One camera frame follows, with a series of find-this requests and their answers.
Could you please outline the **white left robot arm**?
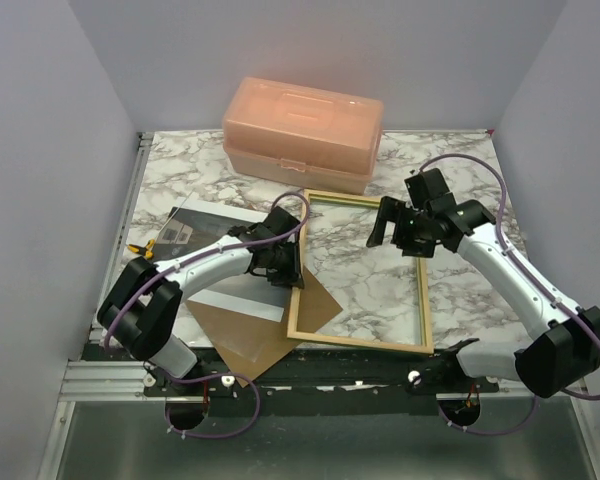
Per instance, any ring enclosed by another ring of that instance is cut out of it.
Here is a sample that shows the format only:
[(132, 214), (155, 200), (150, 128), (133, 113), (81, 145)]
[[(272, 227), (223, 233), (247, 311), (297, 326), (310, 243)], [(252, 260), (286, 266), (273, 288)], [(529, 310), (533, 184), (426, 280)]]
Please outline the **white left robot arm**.
[(129, 261), (97, 312), (105, 329), (103, 347), (117, 342), (134, 359), (165, 372), (177, 393), (194, 393), (202, 380), (198, 357), (173, 333), (180, 305), (221, 281), (259, 271), (273, 286), (301, 288), (295, 236), (307, 220), (307, 214), (297, 219), (275, 206), (263, 221), (235, 226), (190, 254), (162, 262)]

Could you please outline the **grey photo print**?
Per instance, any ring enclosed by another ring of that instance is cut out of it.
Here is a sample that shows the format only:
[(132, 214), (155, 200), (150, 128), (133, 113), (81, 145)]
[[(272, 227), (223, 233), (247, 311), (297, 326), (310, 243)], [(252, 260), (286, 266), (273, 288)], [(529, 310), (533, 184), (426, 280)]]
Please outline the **grey photo print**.
[[(233, 226), (249, 226), (265, 219), (265, 211), (219, 203), (188, 200), (158, 235), (153, 248), (159, 263), (188, 255), (215, 243)], [(202, 304), (279, 323), (291, 291), (251, 274), (230, 277), (189, 298)]]

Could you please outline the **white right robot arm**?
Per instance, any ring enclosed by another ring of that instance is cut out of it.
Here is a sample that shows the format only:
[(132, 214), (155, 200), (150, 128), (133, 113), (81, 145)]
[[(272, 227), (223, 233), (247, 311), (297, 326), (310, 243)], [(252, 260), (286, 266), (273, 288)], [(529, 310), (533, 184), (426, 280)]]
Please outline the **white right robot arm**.
[(477, 377), (522, 382), (541, 398), (565, 390), (600, 367), (600, 309), (581, 308), (544, 278), (509, 242), (495, 217), (478, 201), (458, 204), (452, 195), (419, 207), (381, 199), (368, 246), (392, 244), (403, 255), (430, 258), (442, 245), (476, 268), (504, 298), (529, 336), (522, 343), (470, 339), (454, 345), (440, 379), (460, 392)]

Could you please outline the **light wooden picture frame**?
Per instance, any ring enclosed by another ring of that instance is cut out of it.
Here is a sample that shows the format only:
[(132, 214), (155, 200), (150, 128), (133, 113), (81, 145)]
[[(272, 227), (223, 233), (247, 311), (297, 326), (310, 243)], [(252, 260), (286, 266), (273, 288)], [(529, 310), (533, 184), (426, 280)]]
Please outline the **light wooden picture frame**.
[[(372, 210), (378, 210), (381, 203), (381, 199), (379, 197), (364, 197), (360, 195), (339, 194), (311, 189), (305, 189), (303, 196), (305, 197), (305, 200), (304, 205), (302, 206), (302, 215), (304, 216), (305, 220), (309, 219), (312, 201), (346, 207), (370, 208)], [(417, 324), (419, 326), (420, 333), (420, 340), (418, 344), (381, 342), (379, 340), (364, 340), (352, 337), (339, 337), (335, 335), (323, 335), (319, 333), (302, 331), (299, 328), (299, 315), (301, 313), (301, 301), (303, 299), (302, 295), (309, 290), (307, 283), (303, 290), (296, 287), (292, 289), (289, 303), (287, 336), (291, 339), (304, 342), (323, 343), (356, 348), (393, 350), (417, 354), (432, 354), (434, 350), (434, 342), (429, 302), (427, 264), (422, 258), (415, 259), (415, 277), (418, 299)]]

